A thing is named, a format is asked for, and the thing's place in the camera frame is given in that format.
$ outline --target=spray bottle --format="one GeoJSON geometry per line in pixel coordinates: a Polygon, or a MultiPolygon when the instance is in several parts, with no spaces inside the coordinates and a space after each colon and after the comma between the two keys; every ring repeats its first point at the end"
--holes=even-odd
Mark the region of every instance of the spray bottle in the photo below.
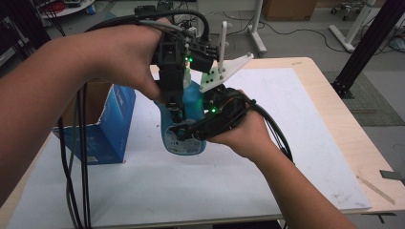
{"type": "Polygon", "coordinates": [[[205,149],[205,141],[194,138],[185,141],[177,140],[176,135],[169,130],[170,127],[191,124],[204,118],[203,94],[200,86],[191,80],[190,69],[184,71],[182,103],[185,109],[186,119],[181,123],[173,123],[170,111],[162,104],[155,103],[160,109],[160,131],[164,147],[170,153],[181,156],[192,156],[201,153],[205,149]]]}

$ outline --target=gray floor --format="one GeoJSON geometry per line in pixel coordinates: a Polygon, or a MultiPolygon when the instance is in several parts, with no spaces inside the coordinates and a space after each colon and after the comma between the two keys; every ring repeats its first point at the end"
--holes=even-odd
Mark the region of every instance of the gray floor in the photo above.
{"type": "MultiPolygon", "coordinates": [[[[144,1],[137,1],[136,4],[144,4],[144,1]]],[[[86,12],[80,11],[73,15],[61,18],[60,22],[67,34],[83,32],[98,21],[102,21],[114,16],[111,10],[116,13],[131,13],[132,10],[118,9],[115,3],[102,1],[97,3],[98,13],[96,15],[87,15],[86,12]]],[[[222,12],[204,12],[209,15],[211,32],[219,32],[220,22],[226,20],[222,12]]],[[[252,11],[233,11],[227,12],[227,15],[233,18],[250,19],[252,11]]],[[[316,9],[312,19],[308,22],[268,22],[272,28],[278,32],[290,32],[301,29],[309,29],[321,32],[325,35],[328,44],[337,50],[343,51],[343,47],[334,38],[328,30],[330,24],[336,25],[341,32],[347,32],[352,26],[355,15],[352,15],[350,21],[341,20],[342,14],[330,14],[330,9],[316,9]]],[[[231,31],[238,31],[243,28],[247,21],[238,21],[227,19],[233,24],[231,31]]],[[[48,28],[52,37],[59,34],[53,28],[48,28]]],[[[306,56],[314,60],[321,71],[341,71],[350,54],[347,52],[335,52],[330,50],[326,45],[324,38],[313,31],[298,31],[290,35],[276,34],[268,25],[259,29],[267,53],[264,57],[293,57],[306,56]]],[[[357,43],[359,35],[352,42],[357,43]]],[[[228,37],[229,47],[226,50],[226,58],[236,58],[246,52],[256,52],[254,44],[249,39],[246,32],[241,32],[228,37]]],[[[0,69],[0,75],[3,75],[18,64],[18,60],[13,58],[0,69]]],[[[390,105],[396,110],[398,115],[405,120],[405,63],[404,53],[388,52],[374,56],[364,69],[364,74],[370,79],[379,92],[386,98],[390,105]]],[[[375,146],[386,158],[394,171],[401,173],[405,177],[405,126],[394,127],[364,127],[365,132],[369,135],[375,146]]],[[[405,212],[396,212],[396,217],[385,216],[384,223],[378,216],[360,216],[351,215],[350,220],[358,228],[404,228],[405,212]]],[[[209,226],[187,227],[190,229],[210,228],[209,226]]]]}

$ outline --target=wooden table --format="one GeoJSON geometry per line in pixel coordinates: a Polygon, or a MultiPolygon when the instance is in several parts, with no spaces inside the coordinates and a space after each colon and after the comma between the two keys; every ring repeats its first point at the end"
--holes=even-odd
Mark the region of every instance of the wooden table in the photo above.
{"type": "MultiPolygon", "coordinates": [[[[398,180],[382,178],[379,170],[391,167],[331,88],[324,75],[309,58],[254,59],[245,69],[294,69],[326,124],[343,157],[350,165],[372,208],[350,213],[377,213],[405,210],[405,187],[398,180]]],[[[0,227],[5,228],[21,198],[31,168],[20,180],[0,209],[0,227]]]]}

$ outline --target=black metal pole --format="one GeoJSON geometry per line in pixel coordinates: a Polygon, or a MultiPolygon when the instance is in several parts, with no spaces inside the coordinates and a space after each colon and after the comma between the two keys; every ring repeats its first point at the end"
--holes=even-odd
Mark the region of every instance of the black metal pole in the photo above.
{"type": "Polygon", "coordinates": [[[394,28],[395,23],[405,12],[404,0],[387,0],[375,17],[370,28],[352,53],[342,72],[331,84],[334,90],[343,97],[351,88],[354,80],[373,57],[378,47],[394,28]]]}

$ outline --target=person's right hand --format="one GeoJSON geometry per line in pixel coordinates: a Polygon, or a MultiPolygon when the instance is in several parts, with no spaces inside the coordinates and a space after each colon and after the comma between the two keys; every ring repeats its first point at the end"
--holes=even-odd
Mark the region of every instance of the person's right hand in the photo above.
{"type": "Polygon", "coordinates": [[[208,139],[214,143],[229,146],[239,156],[255,162],[268,156],[264,149],[277,149],[268,135],[265,121],[261,115],[248,111],[244,120],[236,128],[208,139]]]}

